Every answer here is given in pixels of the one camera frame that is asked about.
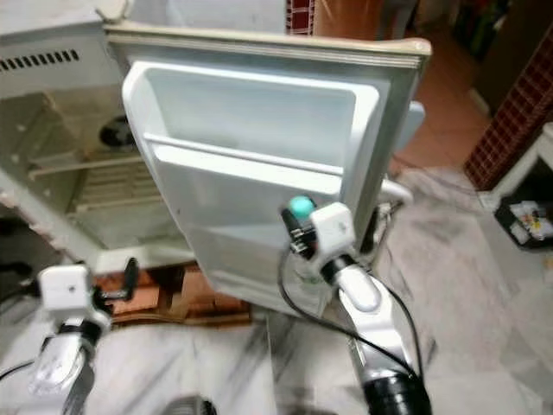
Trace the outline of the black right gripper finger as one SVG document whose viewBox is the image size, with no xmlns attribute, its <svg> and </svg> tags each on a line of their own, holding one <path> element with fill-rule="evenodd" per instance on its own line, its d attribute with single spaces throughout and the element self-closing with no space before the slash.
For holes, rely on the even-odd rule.
<svg viewBox="0 0 553 415">
<path fill-rule="evenodd" d="M 289 249 L 292 252 L 300 251 L 300 222 L 291 209 L 288 207 L 282 207 L 280 211 L 281 221 L 284 225 L 284 228 L 287 229 L 287 234 L 289 236 Z"/>
</svg>

